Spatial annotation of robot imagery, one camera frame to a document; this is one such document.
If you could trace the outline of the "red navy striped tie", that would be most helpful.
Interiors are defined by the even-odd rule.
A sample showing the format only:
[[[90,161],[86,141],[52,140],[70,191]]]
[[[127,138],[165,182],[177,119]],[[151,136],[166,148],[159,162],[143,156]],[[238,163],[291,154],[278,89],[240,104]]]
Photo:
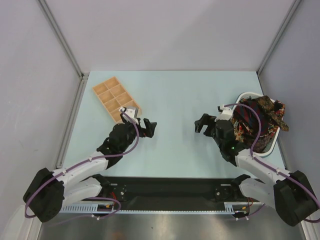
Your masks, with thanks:
[[[255,103],[253,101],[248,101],[243,104],[250,107],[251,109],[253,109],[256,112],[256,114],[258,115],[258,117],[260,119],[261,128],[263,130],[267,129],[269,127],[269,123],[266,118],[266,115],[263,112],[263,110],[258,106],[257,103]],[[259,127],[259,121],[258,121],[256,115],[249,108],[244,107],[242,105],[237,105],[235,107],[235,110],[233,113],[234,113],[234,116],[238,120],[242,121],[248,127],[252,128],[252,129],[257,129]]]

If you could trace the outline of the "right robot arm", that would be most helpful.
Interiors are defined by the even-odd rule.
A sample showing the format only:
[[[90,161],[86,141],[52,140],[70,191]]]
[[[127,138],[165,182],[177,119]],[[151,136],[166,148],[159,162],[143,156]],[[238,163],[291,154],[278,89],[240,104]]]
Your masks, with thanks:
[[[229,120],[203,114],[195,123],[195,132],[206,127],[204,135],[214,139],[222,158],[253,175],[235,178],[231,196],[242,201],[249,197],[273,208],[289,226],[301,221],[312,222],[309,216],[320,209],[307,176],[297,170],[290,172],[264,162],[251,149],[236,140],[234,126]]]

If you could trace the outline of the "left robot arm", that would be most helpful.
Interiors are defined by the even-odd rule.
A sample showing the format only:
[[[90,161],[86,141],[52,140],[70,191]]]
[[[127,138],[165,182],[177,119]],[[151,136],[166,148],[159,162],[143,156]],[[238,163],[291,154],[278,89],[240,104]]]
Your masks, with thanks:
[[[22,198],[25,218],[38,218],[45,223],[68,204],[95,197],[107,199],[110,187],[98,181],[98,173],[113,167],[124,155],[132,152],[140,138],[154,136],[157,123],[147,118],[143,121],[144,127],[141,127],[139,118],[116,124],[90,157],[73,166],[53,171],[46,167],[40,169]]]

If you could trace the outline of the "red floral patterned tie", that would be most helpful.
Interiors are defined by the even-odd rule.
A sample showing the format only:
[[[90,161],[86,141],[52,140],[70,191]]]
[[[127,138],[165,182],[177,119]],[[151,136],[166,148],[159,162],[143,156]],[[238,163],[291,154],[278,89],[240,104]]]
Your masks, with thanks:
[[[231,122],[233,123],[235,130],[234,134],[238,141],[245,143],[247,145],[251,145],[257,137],[259,132],[258,128],[253,129],[243,123],[241,120],[237,119],[235,116],[231,118]],[[268,121],[268,128],[262,129],[260,136],[257,141],[257,145],[266,145],[275,135],[278,130],[278,126]]]

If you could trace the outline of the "wooden compartment tray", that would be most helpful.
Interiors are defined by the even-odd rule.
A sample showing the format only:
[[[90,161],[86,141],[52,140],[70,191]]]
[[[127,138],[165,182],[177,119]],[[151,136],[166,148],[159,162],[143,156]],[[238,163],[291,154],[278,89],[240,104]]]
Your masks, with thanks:
[[[122,121],[122,107],[135,107],[138,109],[137,116],[142,115],[141,107],[115,76],[93,86],[92,90],[115,123]]]

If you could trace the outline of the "dark paisley tie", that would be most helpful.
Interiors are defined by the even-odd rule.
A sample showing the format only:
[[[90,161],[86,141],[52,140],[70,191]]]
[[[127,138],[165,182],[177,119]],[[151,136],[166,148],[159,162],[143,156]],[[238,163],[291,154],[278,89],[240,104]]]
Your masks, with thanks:
[[[272,101],[267,95],[263,95],[257,98],[243,98],[240,100],[240,103],[244,104],[245,102],[249,101],[253,101],[254,103],[258,104],[270,123],[277,125],[278,128],[280,128],[282,131],[289,131],[289,126],[284,122],[284,115],[286,110],[285,104],[283,104],[279,100]]]

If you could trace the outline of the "white laundry basket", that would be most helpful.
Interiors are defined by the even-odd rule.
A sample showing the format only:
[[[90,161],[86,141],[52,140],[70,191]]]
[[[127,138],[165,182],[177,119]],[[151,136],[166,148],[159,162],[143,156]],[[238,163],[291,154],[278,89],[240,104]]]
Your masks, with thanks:
[[[241,99],[247,99],[249,97],[252,97],[253,99],[255,99],[255,98],[262,97],[262,96],[263,95],[258,94],[258,93],[254,93],[254,92],[244,92],[244,93],[239,95],[238,99],[236,100],[236,103],[240,104]],[[264,158],[264,157],[267,157],[268,155],[270,155],[271,152],[273,151],[273,149],[275,147],[275,144],[276,144],[276,141],[277,141],[277,137],[278,137],[279,131],[281,129],[280,128],[277,129],[277,131],[274,134],[274,136],[272,137],[272,139],[266,145],[260,145],[260,144],[257,145],[256,143],[257,143],[257,141],[259,139],[259,136],[261,134],[261,122],[260,122],[260,119],[259,119],[258,115],[256,114],[256,112],[253,109],[252,109],[252,111],[255,114],[255,116],[257,117],[258,125],[259,125],[258,134],[257,134],[255,140],[252,143],[252,144],[254,144],[253,152],[255,152],[260,157]],[[251,145],[248,145],[246,143],[244,143],[244,144],[249,148],[252,146],[252,144]]]

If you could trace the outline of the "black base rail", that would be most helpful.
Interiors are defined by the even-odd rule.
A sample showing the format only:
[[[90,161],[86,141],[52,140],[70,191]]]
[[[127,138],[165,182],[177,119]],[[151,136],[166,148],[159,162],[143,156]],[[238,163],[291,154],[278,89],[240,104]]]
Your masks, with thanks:
[[[231,178],[105,177],[99,196],[142,209],[200,204],[196,210],[207,210],[219,203],[247,202]]]

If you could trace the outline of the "aluminium frame post right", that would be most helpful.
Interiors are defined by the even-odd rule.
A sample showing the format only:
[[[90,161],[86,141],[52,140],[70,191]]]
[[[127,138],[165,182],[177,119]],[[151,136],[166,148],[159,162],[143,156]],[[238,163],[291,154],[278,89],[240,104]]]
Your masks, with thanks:
[[[263,72],[266,64],[268,63],[271,55],[273,54],[274,50],[276,49],[278,43],[280,42],[286,28],[288,27],[289,23],[291,22],[294,14],[296,13],[296,10],[298,9],[299,5],[301,4],[302,0],[294,0],[292,4],[289,7],[289,10],[287,11],[283,21],[280,24],[279,29],[276,32],[275,37],[273,38],[271,45],[267,49],[261,63],[259,64],[259,67],[257,68],[256,74],[259,77],[261,73]]]

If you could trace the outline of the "aluminium frame post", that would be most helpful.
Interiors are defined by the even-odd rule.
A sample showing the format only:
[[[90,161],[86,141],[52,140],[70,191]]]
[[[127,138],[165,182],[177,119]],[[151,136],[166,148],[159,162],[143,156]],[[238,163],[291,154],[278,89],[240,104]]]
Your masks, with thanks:
[[[58,43],[60,44],[63,52],[65,53],[67,59],[69,60],[72,69],[75,71],[76,75],[80,79],[87,79],[89,77],[88,72],[83,72],[80,68],[80,65],[78,64],[78,61],[76,60],[76,57],[68,44],[68,41],[66,40],[53,12],[50,9],[50,6],[48,5],[46,0],[37,0],[37,4],[39,5],[39,8],[41,9],[44,17],[46,18],[49,26],[51,27],[53,34],[55,35]]]
[[[263,72],[266,64],[268,63],[271,55],[273,54],[274,50],[276,49],[278,43],[280,42],[286,28],[288,27],[289,23],[291,22],[294,14],[296,13],[296,10],[298,9],[299,5],[301,4],[302,0],[294,0],[292,4],[289,7],[289,10],[287,11],[283,21],[280,24],[279,29],[276,32],[275,37],[273,38],[271,45],[267,49],[261,63],[259,64],[259,67],[257,68],[256,74],[259,77],[261,73]]]

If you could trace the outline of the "aluminium frame post left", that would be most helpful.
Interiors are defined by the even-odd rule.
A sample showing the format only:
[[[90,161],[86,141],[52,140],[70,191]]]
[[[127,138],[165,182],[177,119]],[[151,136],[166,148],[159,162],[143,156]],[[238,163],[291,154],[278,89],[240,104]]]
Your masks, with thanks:
[[[68,44],[68,41],[66,40],[53,12],[50,9],[50,6],[48,5],[46,0],[37,0],[37,4],[39,5],[39,8],[41,9],[44,17],[46,18],[49,26],[51,27],[53,34],[55,35],[58,43],[60,44],[63,52],[65,53],[67,59],[69,60],[72,69],[75,71],[76,75],[80,79],[87,79],[89,77],[88,72],[83,72],[80,68],[80,65],[78,64],[78,61],[76,60],[76,57]]]

